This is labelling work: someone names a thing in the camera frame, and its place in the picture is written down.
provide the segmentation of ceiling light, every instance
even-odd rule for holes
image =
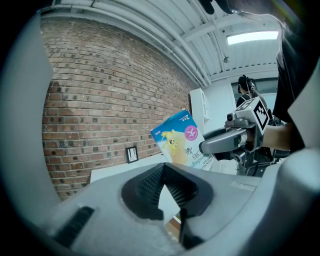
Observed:
[[[278,31],[260,31],[260,32],[251,32],[244,34],[237,34],[228,36],[229,45],[234,45],[237,43],[256,41],[256,40],[274,40],[278,37]]]

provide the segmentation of person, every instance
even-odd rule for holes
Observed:
[[[240,76],[238,79],[238,93],[242,96],[237,100],[236,107],[239,107],[242,103],[252,98],[260,97],[265,109],[268,109],[265,99],[257,92],[256,85],[252,78],[245,75]]]
[[[278,86],[273,115],[286,122],[282,126],[267,126],[263,146],[291,153],[305,147],[288,108],[305,87],[319,60],[318,41],[313,26],[317,1],[311,0],[215,0],[228,14],[271,15],[282,29],[277,53]]]

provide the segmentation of blue box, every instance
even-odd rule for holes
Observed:
[[[200,152],[199,144],[205,139],[189,111],[176,113],[151,130],[151,135],[169,163],[210,170],[214,158]]]

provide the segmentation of white ceiling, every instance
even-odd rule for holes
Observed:
[[[197,0],[62,0],[53,1],[46,16],[93,19],[125,29],[148,41],[175,61],[199,86],[245,74],[254,79],[278,76],[277,40],[228,45],[227,36],[280,31],[270,16],[253,20],[224,13],[213,1],[208,15]]]

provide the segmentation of black hair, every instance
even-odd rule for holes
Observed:
[[[264,107],[267,109],[268,106],[267,106],[267,103],[264,99],[264,97],[262,97],[256,90],[256,83],[255,81],[252,79],[252,78],[249,78],[245,75],[242,75],[239,77],[239,80],[238,80],[238,84],[239,86],[244,90],[246,91],[248,94],[249,94],[249,97],[250,99],[252,98],[256,98],[256,97],[259,97],[264,105]]]

